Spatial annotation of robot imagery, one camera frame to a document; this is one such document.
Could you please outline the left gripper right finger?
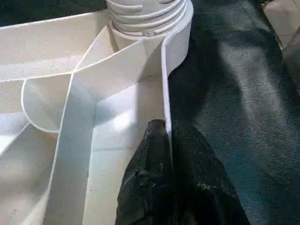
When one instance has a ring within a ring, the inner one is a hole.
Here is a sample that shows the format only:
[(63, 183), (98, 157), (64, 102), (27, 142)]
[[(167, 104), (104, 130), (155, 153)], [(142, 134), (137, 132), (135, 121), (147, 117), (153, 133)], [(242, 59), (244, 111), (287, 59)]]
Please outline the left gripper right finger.
[(172, 122), (179, 225), (248, 225), (234, 185), (205, 137), (193, 125)]

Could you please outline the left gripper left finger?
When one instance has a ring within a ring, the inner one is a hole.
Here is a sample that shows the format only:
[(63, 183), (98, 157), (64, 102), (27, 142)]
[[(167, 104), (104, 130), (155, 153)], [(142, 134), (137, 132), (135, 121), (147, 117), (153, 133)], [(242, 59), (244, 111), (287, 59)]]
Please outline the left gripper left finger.
[(175, 204), (169, 137), (151, 120), (130, 159), (117, 198), (117, 225), (170, 225)]

